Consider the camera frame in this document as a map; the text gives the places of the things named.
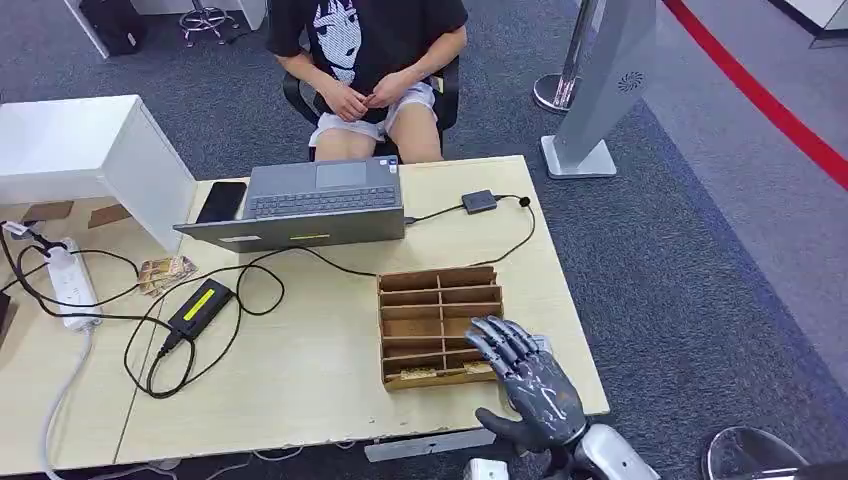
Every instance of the red line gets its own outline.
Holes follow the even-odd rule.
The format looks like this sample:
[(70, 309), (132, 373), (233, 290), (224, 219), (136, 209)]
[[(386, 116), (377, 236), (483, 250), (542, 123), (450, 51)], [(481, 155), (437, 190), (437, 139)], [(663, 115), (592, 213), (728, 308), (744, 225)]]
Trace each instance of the red line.
[(848, 160), (804, 125), (707, 30), (683, 0), (663, 0), (689, 35), (746, 97), (836, 183), (848, 190)]

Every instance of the laptop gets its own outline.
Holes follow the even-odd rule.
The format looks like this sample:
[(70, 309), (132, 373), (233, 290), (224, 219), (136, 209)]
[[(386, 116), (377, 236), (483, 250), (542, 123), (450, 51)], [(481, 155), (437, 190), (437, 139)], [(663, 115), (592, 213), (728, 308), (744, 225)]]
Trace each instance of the laptop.
[(406, 233), (398, 160), (256, 167), (241, 219), (174, 229), (234, 252), (397, 240)]

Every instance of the wooden organizer box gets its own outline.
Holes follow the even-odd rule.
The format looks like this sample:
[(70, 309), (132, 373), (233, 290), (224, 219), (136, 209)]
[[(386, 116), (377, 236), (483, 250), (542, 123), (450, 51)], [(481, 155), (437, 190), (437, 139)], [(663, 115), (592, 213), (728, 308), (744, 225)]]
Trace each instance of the wooden organizer box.
[(493, 267), (378, 277), (383, 384), (387, 390), (494, 380), (465, 340), (472, 317), (503, 316)]

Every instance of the yellow sticker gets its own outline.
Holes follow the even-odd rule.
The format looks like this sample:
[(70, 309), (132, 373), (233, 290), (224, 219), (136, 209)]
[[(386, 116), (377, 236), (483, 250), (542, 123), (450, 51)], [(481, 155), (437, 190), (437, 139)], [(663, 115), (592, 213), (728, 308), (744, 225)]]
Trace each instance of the yellow sticker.
[(475, 373), (489, 373), (492, 367), (486, 362), (468, 362), (462, 366), (465, 368), (465, 373), (472, 375)]
[(431, 378), (435, 376), (437, 376), (435, 368), (410, 368), (400, 371), (401, 380), (415, 380), (417, 378)]
[(329, 233), (321, 235), (301, 235), (299, 237), (289, 237), (289, 240), (312, 240), (313, 238), (330, 238)]
[(208, 302), (210, 298), (212, 298), (212, 295), (215, 295), (215, 290), (210, 288), (209, 290), (206, 291), (206, 293), (203, 294), (202, 297), (200, 297), (200, 300), (198, 300), (197, 303), (195, 303), (194, 306), (191, 307), (191, 310), (189, 310), (185, 314), (185, 316), (183, 317), (183, 320), (189, 321), (192, 318), (194, 318), (194, 316), (197, 315), (197, 312), (201, 308), (203, 308), (204, 305), (206, 305), (206, 302)]

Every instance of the power strip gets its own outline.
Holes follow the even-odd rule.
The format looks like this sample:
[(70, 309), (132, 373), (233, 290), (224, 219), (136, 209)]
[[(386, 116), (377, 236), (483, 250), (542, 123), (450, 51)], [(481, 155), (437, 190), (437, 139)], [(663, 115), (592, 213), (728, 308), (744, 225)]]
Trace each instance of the power strip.
[[(68, 249), (53, 247), (48, 250), (50, 257), (47, 258), (47, 271), (50, 272), (50, 282), (56, 292), (56, 300), (76, 305), (93, 305), (97, 303), (97, 295), (91, 285), (88, 268), (85, 266), (82, 255), (71, 255), (69, 252), (79, 250), (76, 242), (70, 238), (62, 239)], [(101, 314), (100, 307), (68, 307), (59, 305), (62, 313), (87, 313)], [(100, 324), (100, 319), (95, 317), (72, 317), (63, 318), (65, 327), (71, 330), (81, 330), (88, 325)]]

